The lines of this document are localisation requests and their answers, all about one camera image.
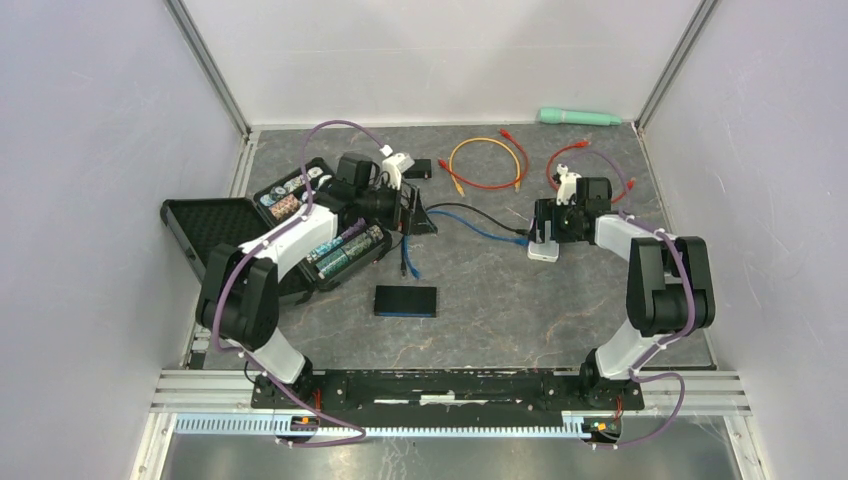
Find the mint green cylinder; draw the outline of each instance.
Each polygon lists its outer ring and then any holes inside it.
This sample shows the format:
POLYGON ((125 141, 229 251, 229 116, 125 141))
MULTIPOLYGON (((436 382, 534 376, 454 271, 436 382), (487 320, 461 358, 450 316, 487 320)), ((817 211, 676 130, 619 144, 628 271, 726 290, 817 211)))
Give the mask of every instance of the mint green cylinder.
POLYGON ((579 125, 621 125, 621 119, 606 113, 574 112, 555 107, 539 109, 539 121, 552 125, 560 123, 575 123, 579 125))

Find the red wire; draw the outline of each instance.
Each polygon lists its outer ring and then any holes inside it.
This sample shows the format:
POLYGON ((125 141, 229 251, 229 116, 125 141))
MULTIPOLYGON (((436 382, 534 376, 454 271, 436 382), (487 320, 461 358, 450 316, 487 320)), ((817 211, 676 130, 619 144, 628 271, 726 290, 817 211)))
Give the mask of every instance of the red wire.
POLYGON ((512 137, 512 134, 510 134, 509 132, 507 132, 504 129, 501 129, 500 133, 501 133, 501 135, 503 135, 504 138, 506 138, 507 140, 512 142, 512 144, 515 145, 515 148, 517 148, 518 151, 521 152, 521 155, 524 157, 524 170, 521 171, 521 174, 515 180, 513 180, 509 183, 504 183, 503 185, 480 185, 479 183, 474 183, 471 180, 468 180, 467 178, 464 178, 464 177, 460 176, 459 174, 457 174, 456 172, 454 172, 453 170, 451 170, 450 167, 448 166, 448 163, 443 158, 439 159, 439 166, 442 167, 443 169, 445 169, 446 172, 451 174, 454 178, 456 178, 460 182, 462 182, 466 185, 470 185, 470 186, 475 187, 475 188, 480 188, 480 189, 483 189, 483 190, 500 190, 502 188, 509 188, 509 187, 515 185, 516 183, 524 180, 524 177, 527 175, 527 172, 530 170, 530 157, 527 155, 527 151, 524 150, 524 147, 522 147, 521 144, 518 143, 512 137))
MULTIPOLYGON (((554 190, 559 190, 559 185, 557 185, 556 182, 554 182, 554 179, 551 176, 551 165, 554 163, 554 160, 556 160, 556 158, 558 156, 560 156, 563 152, 567 152, 568 150, 571 150, 572 148, 583 148, 583 147, 587 147, 587 146, 589 146, 589 141, 583 140, 582 142, 577 142, 577 143, 574 143, 572 145, 562 147, 559 150, 557 150, 556 153, 551 155, 550 160, 548 160, 548 165, 545 167, 545 176, 548 178, 548 184, 550 184, 551 188, 553 188, 554 190)), ((633 190, 633 185, 635 183, 636 183, 636 179, 631 178, 627 182, 627 190, 621 192, 620 194, 618 194, 617 197, 613 198, 612 203, 618 203, 619 200, 624 198, 624 196, 627 194, 627 192, 629 192, 630 190, 633 190)))

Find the black cable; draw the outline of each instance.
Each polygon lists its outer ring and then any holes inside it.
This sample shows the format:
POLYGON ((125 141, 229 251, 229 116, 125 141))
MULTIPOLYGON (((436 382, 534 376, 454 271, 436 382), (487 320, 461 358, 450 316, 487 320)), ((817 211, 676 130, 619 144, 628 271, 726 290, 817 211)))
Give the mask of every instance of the black cable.
POLYGON ((434 205, 430 205, 429 207, 425 208, 425 209, 424 209, 424 211, 429 211, 429 210, 432 210, 432 209, 434 209, 434 208, 439 208, 439 207, 461 207, 461 208, 465 208, 465 209, 471 210, 471 211, 472 211, 472 212, 474 212, 474 213, 477 213, 477 214, 479 214, 479 215, 482 215, 483 217, 485 217, 486 219, 488 219, 489 221, 491 221, 491 222, 492 222, 492 223, 494 223, 495 225, 497 225, 497 226, 499 226, 499 227, 503 228, 504 230, 506 230, 506 231, 508 231, 508 232, 512 232, 512 233, 515 233, 515 234, 517 234, 517 235, 521 235, 522 237, 526 237, 527 235, 529 235, 529 234, 530 234, 530 231, 529 231, 529 230, 527 230, 527 229, 523 229, 523 228, 512 228, 512 227, 509 227, 509 226, 507 226, 507 225, 504 225, 504 224, 503 224, 503 223, 501 223, 498 219, 496 219, 495 217, 493 217, 493 216, 489 215, 488 213, 486 213, 486 212, 484 212, 484 211, 480 210, 480 209, 479 209, 479 208, 477 208, 477 207, 472 207, 471 205, 467 205, 467 204, 465 204, 465 203, 456 203, 456 202, 442 202, 442 203, 436 203, 436 204, 434 204, 434 205))
POLYGON ((249 365, 250 365, 250 363, 248 363, 248 362, 244 362, 244 378, 246 378, 248 382, 250 382, 250 383, 252 383, 252 384, 256 385, 256 380, 254 380, 254 379, 250 378, 249 376, 247 376, 247 367, 248 367, 249 365))

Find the white wall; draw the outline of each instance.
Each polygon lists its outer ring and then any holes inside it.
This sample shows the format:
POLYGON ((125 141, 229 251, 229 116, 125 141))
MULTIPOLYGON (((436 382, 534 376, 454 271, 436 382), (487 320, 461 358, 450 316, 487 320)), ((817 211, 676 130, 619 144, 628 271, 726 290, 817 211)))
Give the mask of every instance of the white wall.
POLYGON ((164 3, 4 2, 0 477, 129 475, 198 290, 158 218, 239 138, 164 3))
POLYGON ((186 0, 248 121, 635 118, 697 0, 186 0))
POLYGON ((677 231, 709 242, 721 359, 776 478, 844 478, 848 4, 721 2, 648 125, 677 231))

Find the yellow cable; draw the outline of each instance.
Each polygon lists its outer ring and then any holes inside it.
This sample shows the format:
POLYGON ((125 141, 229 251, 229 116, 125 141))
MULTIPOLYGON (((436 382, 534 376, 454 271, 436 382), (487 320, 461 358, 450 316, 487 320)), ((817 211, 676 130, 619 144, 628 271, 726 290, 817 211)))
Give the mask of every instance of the yellow cable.
MULTIPOLYGON (((512 149, 509 148, 509 146, 507 144, 501 142, 500 140, 495 140, 494 138, 486 138, 486 137, 469 138, 468 140, 465 140, 462 143, 460 143, 459 145, 457 145, 456 148, 454 148, 453 151, 451 152, 451 156, 448 159, 448 167, 451 169, 451 171, 454 171, 454 169, 453 169, 453 157, 454 157, 454 155, 456 155, 457 150, 462 148, 464 145, 468 145, 469 143, 472 143, 472 142, 494 143, 495 145, 499 145, 501 148, 503 148, 504 150, 509 152, 509 154, 512 155, 512 159, 515 160, 515 179, 518 180, 518 178, 521 176, 521 163, 518 161, 518 156, 515 155, 515 152, 513 152, 512 149)), ((453 184, 456 187, 456 191, 459 192, 459 194, 464 197, 465 196, 465 190, 462 189, 462 184, 453 175, 451 175, 451 179, 453 180, 453 184)), ((515 183, 515 191, 517 192, 520 187, 521 187, 521 182, 516 182, 515 183)))

